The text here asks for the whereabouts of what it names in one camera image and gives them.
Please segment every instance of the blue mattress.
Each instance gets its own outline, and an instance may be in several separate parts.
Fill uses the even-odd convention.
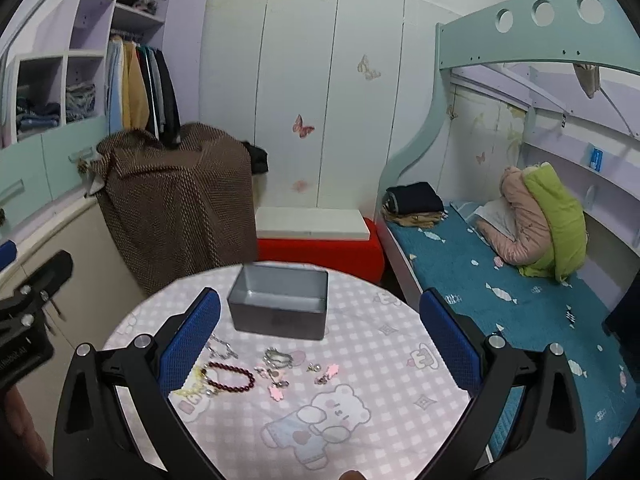
[[[432,230],[391,222],[388,226],[407,257],[415,255],[412,264],[422,288],[437,288],[456,312],[470,316],[485,334],[500,330],[513,346],[524,349],[562,344],[584,413],[591,475],[640,405],[618,342],[602,331],[608,314],[604,304],[575,275],[565,286],[546,278],[525,278],[507,264],[495,267],[493,250],[453,208]],[[568,306],[575,316],[573,327],[566,317]],[[490,442],[494,455],[502,449],[520,394],[519,388],[511,391]]]

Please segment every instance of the tablecloth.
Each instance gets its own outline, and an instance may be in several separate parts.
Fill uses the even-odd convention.
[[[226,296],[239,270],[225,267],[172,283],[137,306],[105,348],[126,346],[141,333],[154,334],[210,286],[222,304],[214,334],[239,356],[226,364],[253,372],[264,364],[268,347],[291,354],[295,364],[284,369],[290,385],[280,402],[268,393],[271,382],[255,372],[256,386],[247,393],[170,394],[189,432],[227,480],[337,480],[350,469],[368,480],[415,479],[468,404],[418,313],[382,288],[328,270],[322,341],[237,332]],[[196,365],[207,360],[204,349]],[[339,372],[318,385],[315,378],[321,373],[309,372],[309,363],[320,364],[323,371],[337,364]],[[209,376],[225,384],[246,383],[243,376],[220,370],[210,370]],[[184,387],[194,377],[192,372]],[[118,394],[143,457],[161,466],[128,390],[118,388]]]

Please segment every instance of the metal bolt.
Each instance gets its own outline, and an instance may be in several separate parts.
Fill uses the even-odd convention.
[[[562,355],[564,353],[564,348],[560,343],[551,343],[549,345],[549,350],[553,355]]]
[[[34,320],[35,318],[33,317],[33,314],[25,314],[24,316],[22,316],[20,322],[23,326],[31,326]]]
[[[505,345],[505,341],[499,335],[489,336],[489,345],[493,348],[502,348]]]
[[[82,343],[81,345],[78,345],[78,348],[76,348],[76,354],[78,354],[80,357],[84,357],[90,351],[91,346],[89,345],[89,343]]]
[[[136,348],[146,348],[151,343],[151,336],[149,334],[140,334],[135,340],[133,344]]]

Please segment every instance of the round hole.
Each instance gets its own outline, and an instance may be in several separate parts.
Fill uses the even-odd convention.
[[[598,0],[578,0],[578,14],[587,23],[597,25],[604,20],[604,8]]]
[[[508,32],[513,25],[513,13],[509,9],[502,9],[495,17],[495,28],[499,32]]]
[[[531,17],[537,26],[546,27],[547,25],[551,25],[555,16],[556,12],[547,0],[538,0],[533,4]]]

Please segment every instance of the pillow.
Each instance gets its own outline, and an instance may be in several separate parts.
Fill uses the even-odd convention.
[[[516,241],[516,213],[505,197],[481,205],[474,214],[489,222],[512,242]]]
[[[551,232],[545,215],[525,186],[522,172],[518,168],[511,166],[504,170],[500,190],[515,213],[516,240],[509,240],[483,219],[478,219],[476,227],[508,264],[532,264],[551,247]]]

